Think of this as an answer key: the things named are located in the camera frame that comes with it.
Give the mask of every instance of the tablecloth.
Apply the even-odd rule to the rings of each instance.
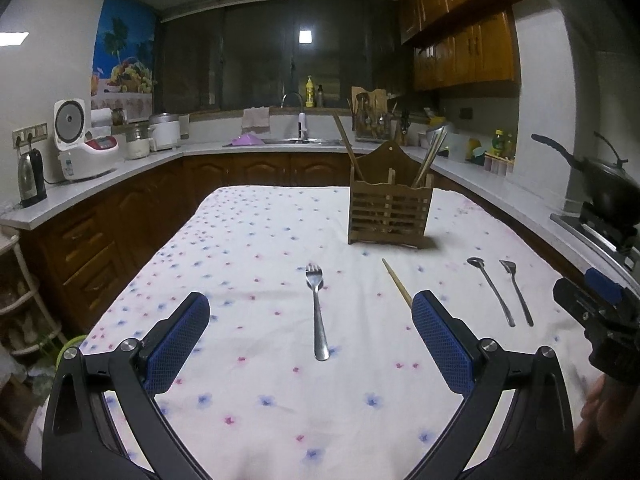
[[[85,353],[142,338],[192,290],[210,322],[156,402],[216,479],[402,479],[425,455],[462,397],[442,379],[381,258],[409,293],[432,290],[478,338],[559,356],[574,421],[587,361],[581,327],[552,298],[560,276],[513,231],[464,196],[434,190],[426,233],[434,247],[348,245],[348,188],[219,189],[146,264],[92,329]],[[469,256],[509,305],[496,297]],[[513,260],[535,326],[529,327],[499,258]],[[312,293],[304,269],[322,267],[330,358],[313,352]],[[472,463],[486,457],[508,408],[504,395]],[[116,395],[108,404],[129,455],[148,467]]]

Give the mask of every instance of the kitchen faucet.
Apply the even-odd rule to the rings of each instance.
[[[300,113],[298,114],[298,142],[306,140],[306,115],[305,115],[305,101],[298,92],[288,92],[282,96],[282,102],[280,108],[284,108],[284,101],[289,95],[297,95],[300,100]]]

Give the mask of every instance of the utensil caddy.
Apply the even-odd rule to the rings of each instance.
[[[376,242],[427,246],[424,229],[433,194],[433,175],[411,188],[420,163],[388,140],[358,157],[365,181],[351,167],[348,243]]]

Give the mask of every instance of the wok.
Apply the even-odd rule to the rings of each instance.
[[[578,160],[549,137],[532,134],[531,138],[552,147],[572,168],[582,172],[584,190],[598,215],[615,226],[634,226],[640,222],[640,186],[622,168],[628,159],[620,159],[607,139],[597,132],[594,134],[613,150],[617,159],[615,164],[589,157]]]

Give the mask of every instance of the bolt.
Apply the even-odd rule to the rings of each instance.
[[[71,346],[65,350],[62,357],[65,359],[73,359],[78,355],[78,349],[75,346]]]
[[[542,355],[543,355],[544,357],[549,357],[549,358],[551,358],[551,357],[555,357],[555,356],[556,356],[556,353],[554,352],[554,349],[553,349],[553,348],[551,348],[551,347],[549,347],[549,346],[543,346],[543,347],[542,347]]]
[[[122,343],[120,343],[120,350],[123,352],[131,352],[138,343],[137,339],[133,339],[130,337],[129,339],[125,339]]]
[[[498,349],[498,343],[493,339],[483,339],[480,346],[485,352],[495,352]]]

